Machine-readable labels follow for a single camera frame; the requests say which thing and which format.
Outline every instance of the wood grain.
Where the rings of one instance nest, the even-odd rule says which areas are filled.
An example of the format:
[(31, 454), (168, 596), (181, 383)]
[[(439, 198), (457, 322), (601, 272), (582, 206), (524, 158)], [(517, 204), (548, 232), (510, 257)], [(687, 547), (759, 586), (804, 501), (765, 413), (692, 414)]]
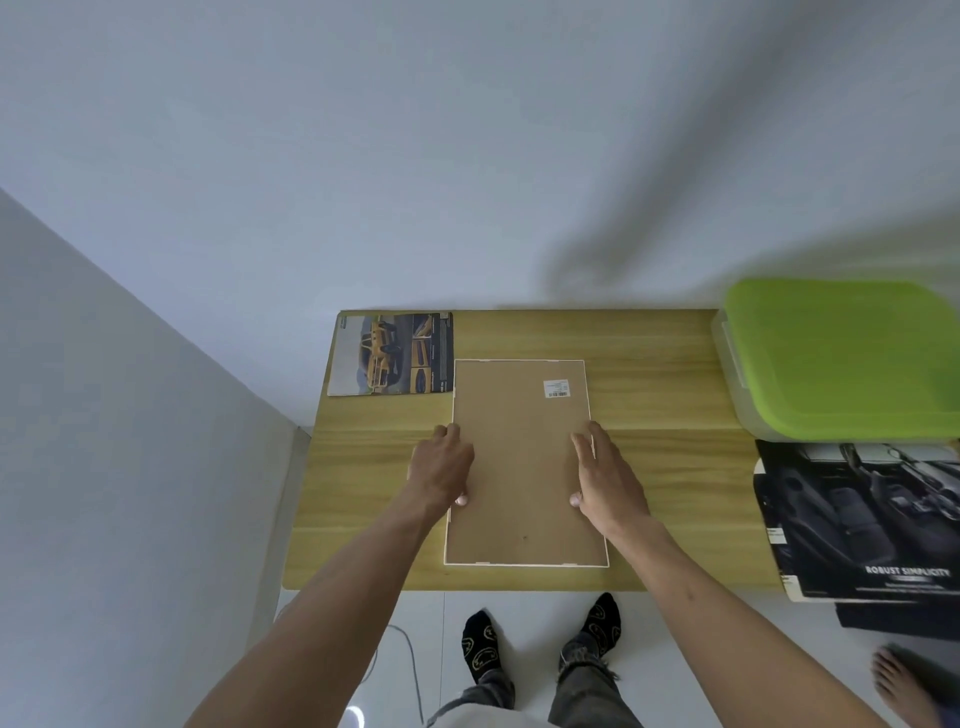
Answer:
[[(733, 414), (708, 310), (458, 311), (460, 358), (585, 359), (594, 419), (644, 483), (651, 510), (732, 586), (778, 587), (753, 492), (756, 449)], [(450, 395), (325, 394), (307, 456), (283, 585), (298, 589), (369, 524), (406, 476), (416, 442), (450, 419)], [(406, 589), (642, 589), (611, 547), (609, 569), (444, 567), (438, 523)]]

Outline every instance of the bare foot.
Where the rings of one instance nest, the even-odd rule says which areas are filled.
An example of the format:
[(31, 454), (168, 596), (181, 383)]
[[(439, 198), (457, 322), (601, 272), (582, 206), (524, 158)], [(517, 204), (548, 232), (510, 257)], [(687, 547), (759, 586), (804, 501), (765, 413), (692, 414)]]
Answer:
[(930, 693), (890, 650), (882, 648), (874, 653), (870, 672), (883, 702), (910, 728), (942, 728)]

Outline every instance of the hand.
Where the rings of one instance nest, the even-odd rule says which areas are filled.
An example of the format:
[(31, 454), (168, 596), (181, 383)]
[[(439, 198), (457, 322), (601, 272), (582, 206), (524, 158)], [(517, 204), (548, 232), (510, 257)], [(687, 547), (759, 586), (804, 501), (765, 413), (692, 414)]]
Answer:
[(429, 440), (414, 448), (407, 468), (404, 494), (411, 502), (426, 508), (430, 524), (456, 500), (467, 503), (467, 475), (473, 462), (473, 445), (460, 441), (459, 425), (437, 425)]
[(589, 440), (579, 432), (570, 435), (580, 461), (580, 492), (570, 505), (580, 508), (593, 526), (616, 546), (631, 530), (650, 518), (643, 486), (611, 441), (607, 430), (589, 424), (596, 456)]

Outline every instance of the sock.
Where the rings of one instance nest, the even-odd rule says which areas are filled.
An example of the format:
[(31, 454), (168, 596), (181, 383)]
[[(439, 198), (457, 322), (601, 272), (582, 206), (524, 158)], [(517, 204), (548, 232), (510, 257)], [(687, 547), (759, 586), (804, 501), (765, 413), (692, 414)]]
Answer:
[(473, 682), (480, 682), (485, 672), (501, 669), (496, 632), (490, 617), (482, 609), (467, 620), (460, 645), (464, 649), (464, 660), (467, 661)]
[(612, 650), (620, 639), (620, 610), (610, 592), (603, 592), (590, 607), (587, 621), (581, 630), (597, 641), (600, 647), (599, 657)]

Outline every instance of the green lid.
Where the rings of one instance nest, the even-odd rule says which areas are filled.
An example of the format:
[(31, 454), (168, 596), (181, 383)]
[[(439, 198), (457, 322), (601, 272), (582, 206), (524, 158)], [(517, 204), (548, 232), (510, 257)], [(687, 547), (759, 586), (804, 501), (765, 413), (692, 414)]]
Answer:
[(780, 434), (960, 436), (960, 319), (922, 286), (743, 280), (724, 309), (754, 406)]

